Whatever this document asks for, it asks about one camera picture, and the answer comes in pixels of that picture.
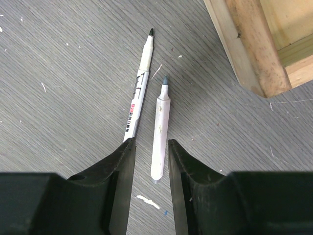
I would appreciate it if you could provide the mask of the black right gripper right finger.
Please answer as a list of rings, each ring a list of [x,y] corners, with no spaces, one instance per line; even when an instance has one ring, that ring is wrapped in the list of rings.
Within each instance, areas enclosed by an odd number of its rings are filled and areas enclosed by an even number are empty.
[[[310,235],[313,174],[234,171],[223,175],[168,142],[178,235]]]

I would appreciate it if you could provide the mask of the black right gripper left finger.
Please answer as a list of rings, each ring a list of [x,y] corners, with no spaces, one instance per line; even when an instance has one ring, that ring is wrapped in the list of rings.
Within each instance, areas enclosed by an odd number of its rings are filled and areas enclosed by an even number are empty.
[[[68,179],[56,173],[1,173],[1,234],[124,235],[135,151],[135,138],[127,139]]]

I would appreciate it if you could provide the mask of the white marker grey tip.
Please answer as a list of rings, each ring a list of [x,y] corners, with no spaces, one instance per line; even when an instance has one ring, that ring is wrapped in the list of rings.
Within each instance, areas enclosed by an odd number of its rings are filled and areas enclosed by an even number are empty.
[[[156,100],[156,116],[150,172],[150,176],[155,184],[160,182],[164,171],[171,103],[171,99],[168,96],[168,87],[169,78],[168,76],[165,76],[162,82],[160,95]]]

